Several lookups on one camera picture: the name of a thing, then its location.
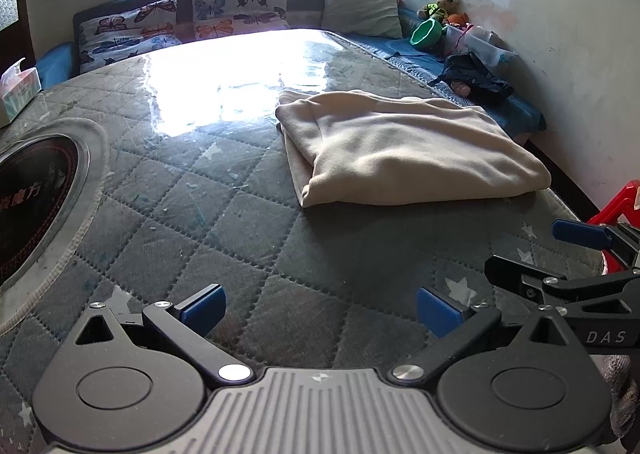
gray pillow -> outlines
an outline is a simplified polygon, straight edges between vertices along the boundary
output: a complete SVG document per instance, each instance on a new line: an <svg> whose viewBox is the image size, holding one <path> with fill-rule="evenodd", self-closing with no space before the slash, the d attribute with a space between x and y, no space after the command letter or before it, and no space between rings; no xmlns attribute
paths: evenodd
<svg viewBox="0 0 640 454"><path fill-rule="evenodd" d="M402 39L396 0L324 0L322 30Z"/></svg>

metal screw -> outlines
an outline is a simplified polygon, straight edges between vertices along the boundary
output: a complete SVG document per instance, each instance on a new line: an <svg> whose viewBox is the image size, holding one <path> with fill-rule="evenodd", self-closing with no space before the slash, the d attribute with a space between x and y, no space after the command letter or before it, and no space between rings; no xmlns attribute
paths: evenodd
<svg viewBox="0 0 640 454"><path fill-rule="evenodd" d="M218 374L220 378L228 380L229 382L240 382L240 380L249 378L252 371L250 368L243 366L242 364L227 364L218 370Z"/></svg>
<svg viewBox="0 0 640 454"><path fill-rule="evenodd" d="M404 364L402 366L396 366L391 374L398 380L405 380L411 382L412 380L418 380L424 376L424 370L420 366L414 364Z"/></svg>

green plastic container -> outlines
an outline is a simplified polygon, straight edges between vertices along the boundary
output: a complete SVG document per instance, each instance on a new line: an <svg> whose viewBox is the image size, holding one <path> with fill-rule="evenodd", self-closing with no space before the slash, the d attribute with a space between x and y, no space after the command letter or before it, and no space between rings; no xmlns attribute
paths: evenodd
<svg viewBox="0 0 640 454"><path fill-rule="evenodd" d="M410 43L416 50L425 51L435 45L442 37L442 25L434 19L428 19L415 29Z"/></svg>

sofa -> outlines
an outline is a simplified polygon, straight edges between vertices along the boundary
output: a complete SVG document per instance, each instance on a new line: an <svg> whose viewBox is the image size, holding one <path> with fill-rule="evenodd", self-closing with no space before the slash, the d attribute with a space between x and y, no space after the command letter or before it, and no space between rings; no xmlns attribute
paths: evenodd
<svg viewBox="0 0 640 454"><path fill-rule="evenodd" d="M75 14L73 17L74 40L53 48L36 63L42 87L51 88L79 75L79 39L82 23L102 16L139 9L157 1L160 0L115 0ZM176 2L175 35L183 43L189 43L196 40L193 28L193 3L192 0L176 0ZM324 0L287 0L287 23L291 28L320 28L323 10ZM442 56L418 52L408 43L408 38L421 22L414 12L401 8L399 18L404 37L402 40L364 37L357 34L342 35L421 81L433 80L442 72ZM438 84L435 89L456 104L470 105L469 101L455 95L444 83ZM546 129L542 113L516 95L512 95L500 106L483 106L483 108L511 138L520 144L524 144L533 132Z"/></svg>

blue gripper pad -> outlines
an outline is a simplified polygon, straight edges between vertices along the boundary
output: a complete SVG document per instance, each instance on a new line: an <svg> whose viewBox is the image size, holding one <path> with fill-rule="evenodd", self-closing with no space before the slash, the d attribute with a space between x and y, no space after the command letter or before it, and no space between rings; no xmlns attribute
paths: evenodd
<svg viewBox="0 0 640 454"><path fill-rule="evenodd" d="M180 322L204 337L225 316L225 290L220 285L209 285L178 304L176 309L180 310Z"/></svg>
<svg viewBox="0 0 640 454"><path fill-rule="evenodd" d="M418 290L416 297L418 320L437 338L444 337L465 322L463 313L446 303L444 297L440 298L424 288Z"/></svg>
<svg viewBox="0 0 640 454"><path fill-rule="evenodd" d="M552 232L557 240L573 243L594 250L611 248L613 238L606 227L598 227L580 221L557 219L552 225Z"/></svg>

